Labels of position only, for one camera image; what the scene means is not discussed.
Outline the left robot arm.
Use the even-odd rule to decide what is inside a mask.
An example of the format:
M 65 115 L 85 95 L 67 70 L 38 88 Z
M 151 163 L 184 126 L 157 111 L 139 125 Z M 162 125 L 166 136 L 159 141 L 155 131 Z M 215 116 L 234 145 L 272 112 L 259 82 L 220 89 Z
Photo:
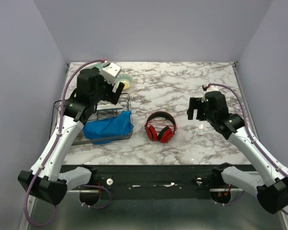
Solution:
M 29 171 L 21 171 L 18 181 L 32 196 L 58 205 L 67 191 L 78 186 L 96 186 L 96 170 L 89 166 L 60 173 L 65 156 L 100 101 L 117 104 L 124 85 L 115 86 L 121 67 L 115 63 L 98 69 L 76 71 L 76 88 L 68 99 L 62 100 L 59 123 L 39 159 Z

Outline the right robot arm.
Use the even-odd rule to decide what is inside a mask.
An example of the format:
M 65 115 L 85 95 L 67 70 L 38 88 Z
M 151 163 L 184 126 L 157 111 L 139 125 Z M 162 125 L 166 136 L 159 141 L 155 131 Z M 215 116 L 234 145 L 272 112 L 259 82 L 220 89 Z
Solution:
M 223 163 L 213 169 L 211 182 L 221 188 L 233 185 L 257 198 L 259 204 L 270 214 L 288 206 L 288 168 L 274 158 L 255 138 L 238 114 L 231 114 L 224 94 L 207 92 L 203 98 L 191 97 L 187 110 L 188 119 L 207 121 L 248 159 L 257 176 Z

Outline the red black headphones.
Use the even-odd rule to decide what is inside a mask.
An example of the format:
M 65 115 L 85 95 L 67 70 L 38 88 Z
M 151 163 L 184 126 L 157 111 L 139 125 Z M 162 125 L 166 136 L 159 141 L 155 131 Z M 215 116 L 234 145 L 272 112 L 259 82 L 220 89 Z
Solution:
M 154 121 L 154 119 L 156 118 L 164 118 L 165 120 L 169 121 L 171 125 L 161 124 L 159 120 Z M 163 128 L 160 131 L 157 131 L 156 128 L 150 124 L 151 122 L 153 122 L 153 124 L 163 126 Z M 157 111 L 149 115 L 144 125 L 144 129 L 146 131 L 148 138 L 151 141 L 168 143 L 175 135 L 177 125 L 174 117 L 171 114 L 164 111 Z

